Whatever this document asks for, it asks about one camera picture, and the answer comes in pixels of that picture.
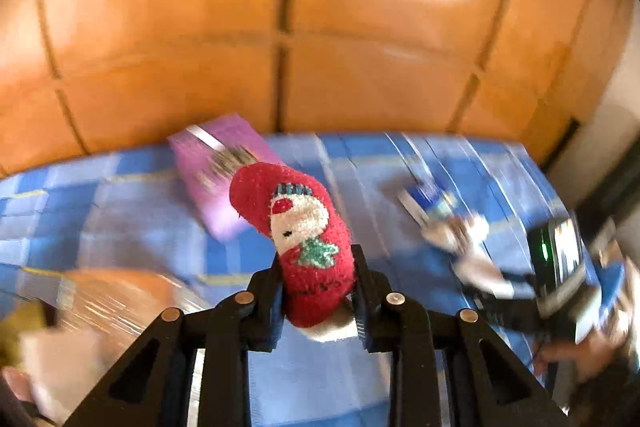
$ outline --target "metal screw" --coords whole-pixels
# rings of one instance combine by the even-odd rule
[[[173,322],[180,318],[180,310],[178,308],[167,308],[160,316],[165,322]]]
[[[473,324],[474,322],[478,321],[478,314],[475,311],[467,308],[460,312],[460,318],[465,322]]]
[[[394,306],[403,304],[405,300],[404,295],[398,292],[391,292],[386,295],[386,301]]]
[[[254,301],[254,294],[251,292],[238,292],[235,298],[238,304],[251,304]]]

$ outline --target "white wall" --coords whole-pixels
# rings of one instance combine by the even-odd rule
[[[565,206],[574,208],[584,199],[639,133],[640,2],[636,0],[629,38],[593,120],[579,129],[547,173]]]

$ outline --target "bedspread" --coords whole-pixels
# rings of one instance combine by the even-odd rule
[[[271,148],[329,188],[369,266],[426,308],[455,314],[469,303],[451,258],[430,247],[396,194],[426,164],[490,224],[484,247],[503,269],[530,269],[526,230],[566,215],[520,145],[404,134],[276,135]],[[0,182],[0,316],[11,293],[55,303],[62,272],[127,267],[170,273],[214,305],[271,264],[274,248],[255,230],[226,243],[204,230],[166,146],[91,156]],[[498,333],[522,359],[528,339]],[[389,365],[357,339],[314,343],[286,325],[271,354],[250,354],[255,426],[386,424]]]

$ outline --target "snowman design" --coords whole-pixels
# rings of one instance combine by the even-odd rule
[[[337,245],[319,236],[329,223],[329,212],[311,188],[301,184],[281,183],[271,199],[271,238],[278,255],[300,248],[296,263],[327,269],[335,266]]]

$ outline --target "yellow cloth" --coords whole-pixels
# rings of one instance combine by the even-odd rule
[[[20,334],[47,326],[42,303],[24,302],[0,322],[0,367],[22,368]]]

